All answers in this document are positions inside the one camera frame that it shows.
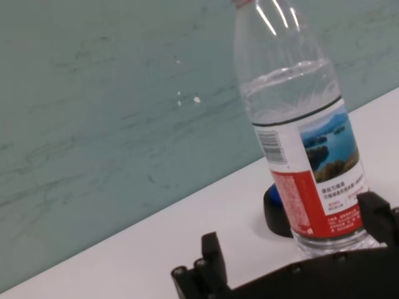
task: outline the white table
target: white table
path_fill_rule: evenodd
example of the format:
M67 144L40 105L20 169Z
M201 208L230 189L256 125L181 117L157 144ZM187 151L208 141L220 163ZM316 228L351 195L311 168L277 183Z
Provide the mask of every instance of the white table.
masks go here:
M399 88L350 114L371 187L399 205ZM170 272L201 257L216 231L236 287L299 260L292 239L266 227L262 196L272 184L261 159L3 293L0 299L177 298Z

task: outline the teal wall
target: teal wall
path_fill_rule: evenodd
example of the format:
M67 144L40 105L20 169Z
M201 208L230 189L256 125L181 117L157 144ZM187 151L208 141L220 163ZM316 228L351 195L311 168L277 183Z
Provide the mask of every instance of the teal wall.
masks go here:
M296 2L351 110L399 86L398 1ZM229 0L0 2L0 290L261 157L233 25Z

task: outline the lake image on label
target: lake image on label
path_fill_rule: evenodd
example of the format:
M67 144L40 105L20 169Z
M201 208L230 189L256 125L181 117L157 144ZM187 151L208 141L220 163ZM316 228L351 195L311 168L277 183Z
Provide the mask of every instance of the lake image on label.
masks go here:
M317 183L352 169L359 153L345 106L299 128Z

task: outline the plastic water bottle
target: plastic water bottle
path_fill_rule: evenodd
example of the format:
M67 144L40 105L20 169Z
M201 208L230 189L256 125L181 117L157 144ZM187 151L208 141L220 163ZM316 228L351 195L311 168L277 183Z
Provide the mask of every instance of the plastic water bottle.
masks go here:
M362 227L357 194L368 186L331 61L288 0L233 1L241 96L299 248L315 257L376 247Z

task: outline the black stripe on label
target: black stripe on label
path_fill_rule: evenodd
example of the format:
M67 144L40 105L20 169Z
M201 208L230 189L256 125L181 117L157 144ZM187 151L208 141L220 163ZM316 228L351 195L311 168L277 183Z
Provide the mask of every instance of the black stripe on label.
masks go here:
M284 121L279 121L279 122L277 122L277 123L267 123L267 124L263 124L263 123L252 123L252 125L253 125L253 126L262 126L262 127L266 127L266 126L281 126L281 125L285 125L285 124L287 124L287 123L292 123L292 122L294 122L294 121L307 118L307 117L309 117L309 116L311 116L311 115L313 115L313 114L316 114L316 113L318 113L318 112L320 112L320 111L323 111L323 110L327 109L328 107L331 107L332 105L334 105L335 103L337 103L341 98L342 98L342 97L339 96L338 98L336 98L336 99L335 99L334 101L332 101L331 103L326 104L326 106L323 106L323 107L321 107L321 108L319 108L319 109L316 109L316 110L314 110L314 111L312 111L312 112L306 113L305 115L298 116L298 117L295 117L295 118L291 118L290 120L284 120Z

